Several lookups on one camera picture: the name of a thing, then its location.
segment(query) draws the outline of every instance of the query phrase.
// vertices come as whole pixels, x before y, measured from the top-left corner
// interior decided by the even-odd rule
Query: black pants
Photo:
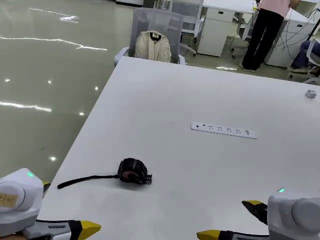
[[[245,69],[257,70],[260,68],[276,39],[283,20],[283,16],[273,11],[265,9],[259,11],[251,41],[242,62]]]

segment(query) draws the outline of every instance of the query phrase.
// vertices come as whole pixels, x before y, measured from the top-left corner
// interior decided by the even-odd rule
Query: sticker
[[[0,192],[0,207],[14,208],[16,206],[17,199],[18,195]]]

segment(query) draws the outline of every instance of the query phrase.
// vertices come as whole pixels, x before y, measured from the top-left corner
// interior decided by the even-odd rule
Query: white jacket
[[[135,44],[135,58],[171,62],[169,40],[157,31],[142,31]]]

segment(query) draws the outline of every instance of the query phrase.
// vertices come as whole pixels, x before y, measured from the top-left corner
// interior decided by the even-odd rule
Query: power strip
[[[257,139],[255,132],[244,128],[226,127],[217,124],[193,122],[191,123],[191,129],[196,131],[231,135],[242,138]]]

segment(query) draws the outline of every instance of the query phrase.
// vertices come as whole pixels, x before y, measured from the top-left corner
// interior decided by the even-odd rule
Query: pink shirt
[[[289,12],[289,3],[290,0],[262,0],[258,8],[272,11],[285,18]]]

